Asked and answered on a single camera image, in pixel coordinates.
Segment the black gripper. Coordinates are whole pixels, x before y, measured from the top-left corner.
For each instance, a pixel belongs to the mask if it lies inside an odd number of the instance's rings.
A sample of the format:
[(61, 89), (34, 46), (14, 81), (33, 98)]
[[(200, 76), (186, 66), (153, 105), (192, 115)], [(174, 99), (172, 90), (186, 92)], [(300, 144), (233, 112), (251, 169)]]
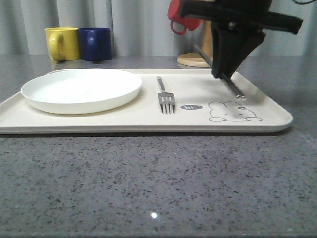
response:
[(256, 32), (245, 37), (242, 32), (230, 30), (216, 21), (227, 21), (297, 34), (303, 20), (294, 16), (270, 12), (271, 0), (182, 0), (180, 17), (213, 21), (212, 74), (215, 78), (231, 78), (244, 59), (265, 39), (265, 33)]

